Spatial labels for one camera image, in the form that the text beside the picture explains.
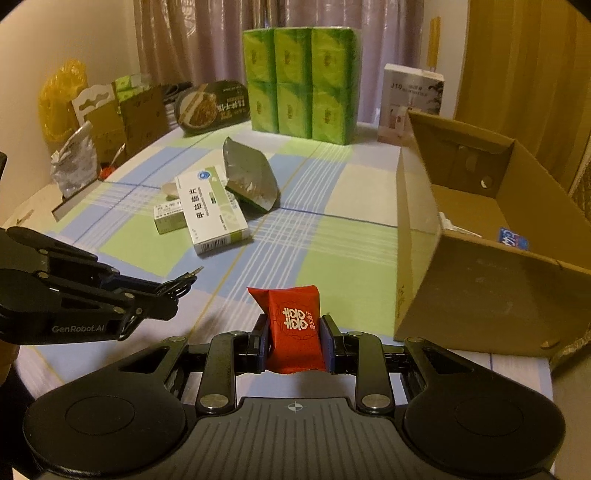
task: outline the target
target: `tissue pack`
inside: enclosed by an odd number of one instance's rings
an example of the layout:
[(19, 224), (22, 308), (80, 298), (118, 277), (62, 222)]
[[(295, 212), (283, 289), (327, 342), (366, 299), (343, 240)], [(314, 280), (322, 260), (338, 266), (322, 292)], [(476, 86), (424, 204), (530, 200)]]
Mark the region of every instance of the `tissue pack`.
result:
[(252, 129), (278, 133), (277, 85), (268, 82), (248, 82), (248, 102)]
[(354, 28), (317, 27), (311, 38), (312, 83), (356, 89), (361, 72), (361, 38)]
[(275, 83), (274, 28), (246, 30), (242, 33), (246, 80)]
[(275, 69), (277, 83), (312, 82), (310, 63), (311, 28), (276, 28)]
[(297, 83), (277, 84), (279, 133), (292, 137), (312, 137), (312, 88)]
[(351, 143), (357, 123), (357, 104), (357, 89), (314, 85), (312, 138), (339, 145)]

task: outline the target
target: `beige curtain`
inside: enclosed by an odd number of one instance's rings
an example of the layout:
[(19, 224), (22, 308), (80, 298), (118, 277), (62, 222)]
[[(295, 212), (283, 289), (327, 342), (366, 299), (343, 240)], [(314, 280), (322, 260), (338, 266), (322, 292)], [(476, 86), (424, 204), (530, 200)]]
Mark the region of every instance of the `beige curtain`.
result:
[(348, 26), (363, 32), (359, 119), (373, 121), (385, 63), (417, 66), (423, 0), (135, 0), (143, 73), (160, 83), (245, 80), (241, 32)]
[(471, 0), (456, 119), (519, 139), (569, 190), (591, 129), (591, 24), (567, 0)]
[(134, 0), (139, 65), (159, 83), (243, 82), (242, 30), (262, 4), (251, 0)]

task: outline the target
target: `metal screw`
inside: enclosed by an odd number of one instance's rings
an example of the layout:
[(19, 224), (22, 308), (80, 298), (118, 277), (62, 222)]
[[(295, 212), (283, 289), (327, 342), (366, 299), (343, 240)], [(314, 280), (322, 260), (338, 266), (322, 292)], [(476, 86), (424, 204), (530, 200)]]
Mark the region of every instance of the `metal screw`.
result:
[(379, 408), (386, 408), (388, 405), (390, 405), (390, 399), (386, 395), (373, 393), (371, 395), (364, 396), (361, 399), (361, 403), (367, 408), (377, 410)]
[(220, 395), (218, 393), (205, 395), (204, 397), (201, 397), (201, 400), (199, 401), (201, 405), (203, 405), (205, 408), (208, 408), (209, 410), (225, 407), (229, 402), (227, 396)]

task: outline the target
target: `hole in cardboard box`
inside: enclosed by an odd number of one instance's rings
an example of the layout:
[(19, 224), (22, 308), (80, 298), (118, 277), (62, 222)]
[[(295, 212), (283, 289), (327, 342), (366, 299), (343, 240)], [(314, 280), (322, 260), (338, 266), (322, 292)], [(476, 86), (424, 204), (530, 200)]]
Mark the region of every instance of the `hole in cardboard box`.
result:
[(476, 152), (468, 153), (468, 155), (466, 157), (466, 170), (469, 171), (470, 173), (474, 173), (476, 171), (476, 162), (477, 161), (478, 161), (478, 153), (476, 153)]
[(556, 345), (558, 345), (559, 343), (560, 343), (560, 339), (559, 339), (559, 338), (553, 338), (552, 340), (546, 340), (545, 342), (543, 342), (543, 343), (540, 345), (540, 348), (541, 348), (542, 350), (547, 350), (547, 349), (550, 349), (550, 348), (553, 348), (553, 347), (555, 347), (555, 346), (556, 346)]
[(488, 175), (486, 177), (484, 177), (481, 181), (480, 181), (480, 186), (483, 189), (489, 189), (492, 187), (493, 181), (492, 178), (490, 178)]

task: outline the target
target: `red candy package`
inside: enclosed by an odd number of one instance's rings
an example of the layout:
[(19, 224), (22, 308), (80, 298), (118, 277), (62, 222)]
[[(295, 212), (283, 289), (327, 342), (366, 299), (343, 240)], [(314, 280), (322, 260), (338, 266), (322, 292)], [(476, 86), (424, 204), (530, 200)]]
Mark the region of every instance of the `red candy package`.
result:
[(318, 288), (314, 285), (285, 290), (249, 287), (248, 291), (269, 316), (272, 346), (267, 370), (278, 374), (326, 370), (318, 332)]

